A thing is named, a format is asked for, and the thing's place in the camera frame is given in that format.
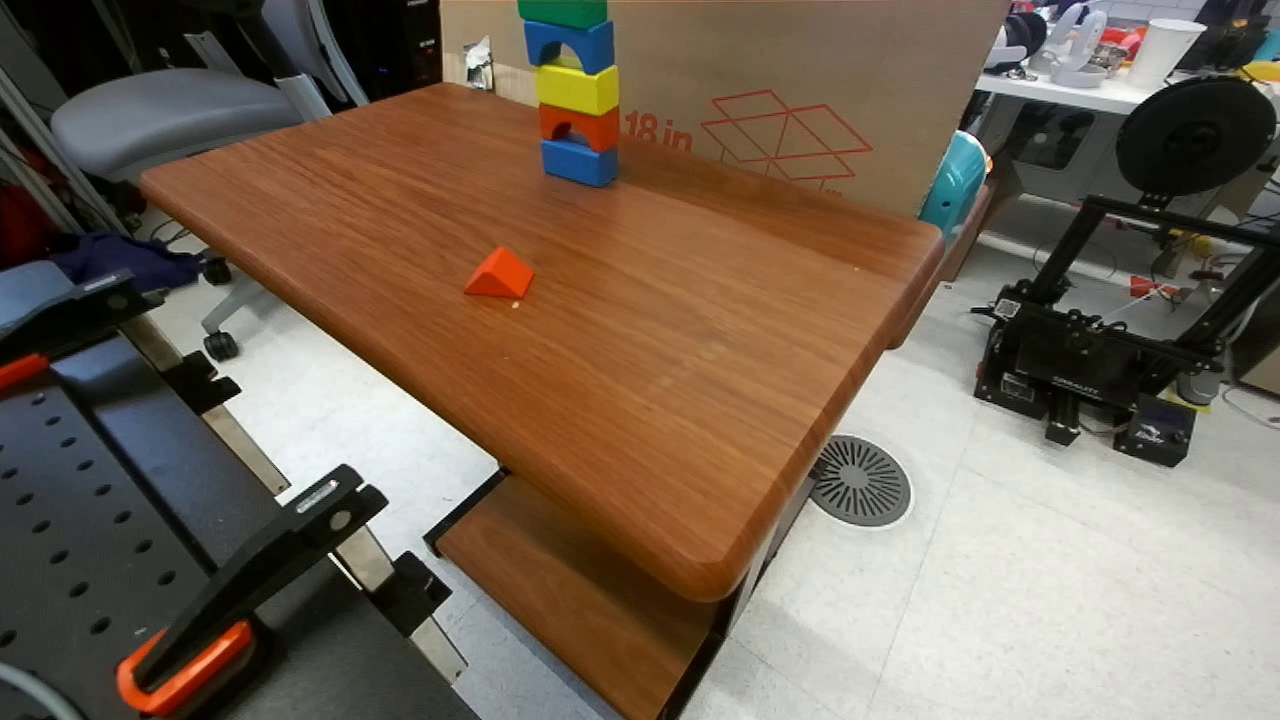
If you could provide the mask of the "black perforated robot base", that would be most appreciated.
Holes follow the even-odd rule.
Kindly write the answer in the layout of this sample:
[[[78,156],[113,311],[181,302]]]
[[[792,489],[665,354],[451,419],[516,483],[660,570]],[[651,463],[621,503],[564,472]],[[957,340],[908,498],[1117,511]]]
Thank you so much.
[[[80,720],[146,720],[115,665],[268,519],[268,489],[129,345],[0,404],[0,665]],[[477,720],[351,581],[315,563],[255,608],[254,658],[189,720]]]

